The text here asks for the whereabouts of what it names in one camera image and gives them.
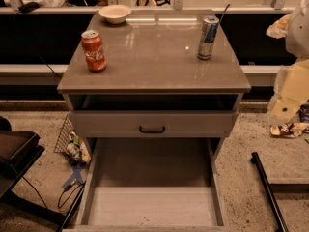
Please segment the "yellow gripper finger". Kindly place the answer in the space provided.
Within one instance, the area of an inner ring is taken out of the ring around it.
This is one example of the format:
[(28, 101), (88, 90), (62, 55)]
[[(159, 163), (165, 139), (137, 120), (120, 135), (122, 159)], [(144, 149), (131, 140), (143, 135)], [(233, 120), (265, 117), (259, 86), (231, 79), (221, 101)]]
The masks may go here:
[(290, 122), (300, 107), (309, 101), (309, 60), (282, 67), (274, 83), (274, 95), (268, 104), (273, 121)]

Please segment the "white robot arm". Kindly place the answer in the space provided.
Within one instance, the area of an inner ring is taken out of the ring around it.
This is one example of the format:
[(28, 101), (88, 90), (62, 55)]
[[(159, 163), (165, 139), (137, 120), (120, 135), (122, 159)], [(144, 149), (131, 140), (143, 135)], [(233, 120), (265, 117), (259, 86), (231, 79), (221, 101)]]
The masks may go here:
[(289, 122), (309, 100), (309, 0), (300, 4), (267, 29), (273, 38), (285, 38), (286, 51), (296, 57), (290, 67), (282, 67), (275, 78), (274, 95), (268, 112)]

